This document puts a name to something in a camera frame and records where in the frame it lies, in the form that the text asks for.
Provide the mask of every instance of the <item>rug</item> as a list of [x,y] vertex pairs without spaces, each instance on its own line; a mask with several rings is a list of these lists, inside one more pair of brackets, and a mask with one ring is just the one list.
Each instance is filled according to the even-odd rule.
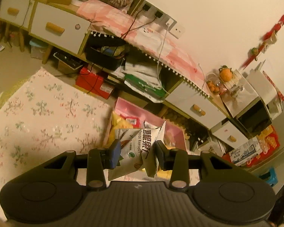
[[66,150],[101,147],[111,111],[41,68],[0,109],[0,190]]

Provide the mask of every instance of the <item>white drawer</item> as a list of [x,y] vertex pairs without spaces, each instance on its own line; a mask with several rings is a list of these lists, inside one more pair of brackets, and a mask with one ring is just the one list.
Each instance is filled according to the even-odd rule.
[[[166,101],[181,109],[208,129],[211,129],[226,118],[224,113],[186,82],[182,82],[175,88],[175,90],[168,95]],[[201,114],[194,110],[194,105],[198,106],[203,113]]]
[[[49,30],[48,23],[64,31],[55,33]],[[90,24],[89,21],[74,14],[38,3],[30,34],[77,54]]]
[[[34,0],[2,0],[0,6],[0,19],[7,20],[22,26],[23,28],[28,28],[34,3]],[[17,9],[19,12],[17,14],[11,14],[10,9]]]
[[246,136],[244,136],[230,121],[227,121],[223,125],[216,125],[211,129],[211,132],[214,136],[232,148],[238,148],[248,142]]

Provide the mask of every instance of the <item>snack bag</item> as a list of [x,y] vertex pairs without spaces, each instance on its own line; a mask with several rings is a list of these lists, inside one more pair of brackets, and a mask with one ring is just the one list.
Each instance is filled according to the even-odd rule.
[[140,120],[137,117],[126,117],[121,115],[122,118],[124,118],[127,122],[132,124],[134,128],[140,128]]
[[142,168],[145,168],[149,177],[154,177],[158,167],[153,144],[164,128],[165,126],[157,129],[123,129],[116,132],[116,138],[120,139],[124,146],[121,149],[120,165],[108,171],[108,180]]
[[115,140],[115,131],[120,128],[128,128],[132,129],[133,126],[129,122],[127,122],[124,118],[117,115],[115,111],[112,112],[112,119],[111,119],[111,131],[108,136],[108,141],[106,147],[110,147],[110,145]]

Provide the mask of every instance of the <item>electrical outlet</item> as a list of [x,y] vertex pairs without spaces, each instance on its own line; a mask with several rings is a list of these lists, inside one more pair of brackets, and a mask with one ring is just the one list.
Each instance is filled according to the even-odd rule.
[[169,33],[172,34],[177,39],[179,39],[184,32],[185,32],[184,26],[182,26],[179,23],[175,23],[169,31]]

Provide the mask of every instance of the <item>cardboard box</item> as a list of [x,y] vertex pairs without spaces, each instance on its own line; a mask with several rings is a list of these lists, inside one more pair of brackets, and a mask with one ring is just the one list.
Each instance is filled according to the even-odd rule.
[[87,93],[92,92],[103,97],[104,99],[108,99],[113,92],[114,87],[104,83],[106,76],[107,74],[105,72],[93,74],[92,72],[89,72],[86,67],[83,67],[76,80],[76,85],[87,90]]

